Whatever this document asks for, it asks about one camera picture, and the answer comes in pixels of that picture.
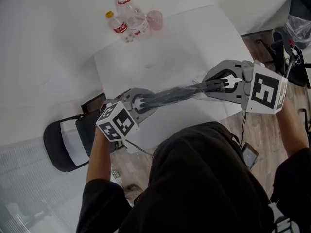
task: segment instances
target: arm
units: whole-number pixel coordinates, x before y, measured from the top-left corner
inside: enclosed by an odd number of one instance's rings
[[[94,143],[89,159],[86,182],[94,179],[110,180],[110,149],[109,141],[96,127]]]
[[[299,115],[286,97],[283,108],[276,115],[281,131],[282,141],[287,156],[291,157],[299,150],[309,147],[307,133]]]

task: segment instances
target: person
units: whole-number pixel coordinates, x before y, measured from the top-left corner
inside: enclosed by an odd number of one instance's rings
[[[77,233],[269,232],[278,209],[311,230],[311,152],[288,98],[277,113],[288,155],[269,199],[248,170],[237,142],[220,123],[185,128],[155,151],[147,189],[132,208],[110,181],[109,142],[96,129]]]

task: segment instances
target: wooden floor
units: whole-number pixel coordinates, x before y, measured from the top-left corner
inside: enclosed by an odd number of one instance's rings
[[[256,43],[258,38],[264,39],[267,43],[272,42],[270,32],[243,38],[254,60],[257,59],[261,62],[272,60],[263,45]],[[288,97],[297,109],[306,108],[307,111],[310,111],[305,88],[289,83]],[[220,123],[240,139],[243,115],[244,112],[239,112]],[[267,194],[271,195],[276,168],[286,159],[276,117],[274,115],[248,113],[244,131],[245,141],[259,153],[258,162],[254,165],[252,172]],[[112,167],[120,174],[119,180],[122,187],[136,184],[142,189],[146,189],[151,168],[151,156],[142,152],[129,154],[126,150],[119,150],[111,154],[111,163]]]

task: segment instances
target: transparent plastic wrap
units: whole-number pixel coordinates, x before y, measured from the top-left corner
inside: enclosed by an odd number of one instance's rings
[[[225,92],[225,87],[229,85],[227,80],[215,79],[203,81],[205,76],[206,72],[201,72],[198,76],[194,77],[188,85],[143,94],[139,106],[141,109],[150,110],[190,98],[204,101],[223,101],[209,97],[207,94],[208,92]]]
[[[311,42],[311,21],[288,15],[284,30],[300,49]]]

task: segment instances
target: red label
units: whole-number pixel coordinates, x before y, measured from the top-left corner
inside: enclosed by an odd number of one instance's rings
[[[120,27],[117,29],[113,29],[116,33],[123,33],[127,29],[127,25],[123,23]]]

